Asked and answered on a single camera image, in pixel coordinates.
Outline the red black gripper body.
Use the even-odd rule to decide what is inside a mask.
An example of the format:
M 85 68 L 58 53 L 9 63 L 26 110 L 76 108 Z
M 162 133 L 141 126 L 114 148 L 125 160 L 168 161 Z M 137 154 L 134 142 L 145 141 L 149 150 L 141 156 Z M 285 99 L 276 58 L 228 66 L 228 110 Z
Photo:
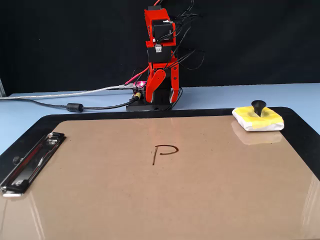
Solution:
M 173 55 L 170 46 L 163 46 L 161 51 L 156 52 L 154 47 L 147 48 L 148 72 L 155 73 L 164 70 L 166 73 L 179 73 L 179 64 L 176 55 Z

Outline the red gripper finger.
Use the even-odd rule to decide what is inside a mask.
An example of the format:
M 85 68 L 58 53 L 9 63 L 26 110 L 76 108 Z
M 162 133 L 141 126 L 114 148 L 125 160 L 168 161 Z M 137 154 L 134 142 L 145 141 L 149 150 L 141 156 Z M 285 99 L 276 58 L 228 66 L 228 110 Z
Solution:
M 178 99 L 179 95 L 179 65 L 175 65 L 170 68 L 171 69 L 171 88 L 172 93 L 170 96 L 170 103 L 175 103 Z
M 166 78 L 166 72 L 163 69 L 152 70 L 146 83 L 145 99 L 148 103 L 153 101 L 155 90 L 160 86 Z

